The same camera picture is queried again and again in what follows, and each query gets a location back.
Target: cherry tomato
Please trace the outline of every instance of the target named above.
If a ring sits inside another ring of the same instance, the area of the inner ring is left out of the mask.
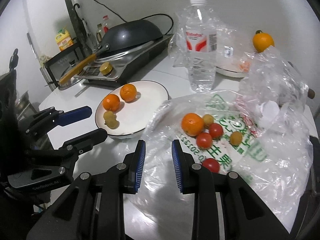
[[[196,143],[200,150],[207,150],[212,145],[212,137],[209,133],[202,132],[197,136]]]
[[[220,124],[214,122],[209,126],[209,133],[212,139],[217,140],[222,136],[223,128]]]
[[[219,173],[220,164],[214,158],[205,159],[202,166],[206,167],[209,171]]]

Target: orange fruit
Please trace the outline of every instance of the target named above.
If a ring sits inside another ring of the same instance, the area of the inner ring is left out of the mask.
[[[102,106],[107,111],[115,112],[119,109],[120,98],[117,95],[109,94],[102,100]]]
[[[266,48],[275,46],[273,38],[268,33],[263,33],[262,31],[256,31],[253,36],[252,43],[257,52],[263,52]]]
[[[125,102],[131,102],[136,98],[137,89],[132,84],[126,84],[120,89],[120,96]]]
[[[204,121],[199,115],[189,113],[183,117],[181,128],[187,135],[197,136],[204,129]]]

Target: yellow bottle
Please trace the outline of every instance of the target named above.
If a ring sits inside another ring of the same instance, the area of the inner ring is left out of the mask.
[[[59,46],[60,51],[73,45],[73,40],[70,37],[70,33],[66,30],[60,30],[56,36],[56,43]]]

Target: stove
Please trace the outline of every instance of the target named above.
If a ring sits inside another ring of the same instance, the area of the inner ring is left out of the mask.
[[[149,63],[168,47],[171,35],[165,35],[135,47],[107,52],[85,67],[75,78],[87,79],[83,84],[117,87],[127,84],[139,69]],[[103,75],[99,68],[104,62],[110,62],[112,71]]]

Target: white bottle cap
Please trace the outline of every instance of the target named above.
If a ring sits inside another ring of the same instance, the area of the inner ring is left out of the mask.
[[[206,0],[190,0],[190,3],[192,6],[199,6],[199,5],[207,4],[207,1]]]

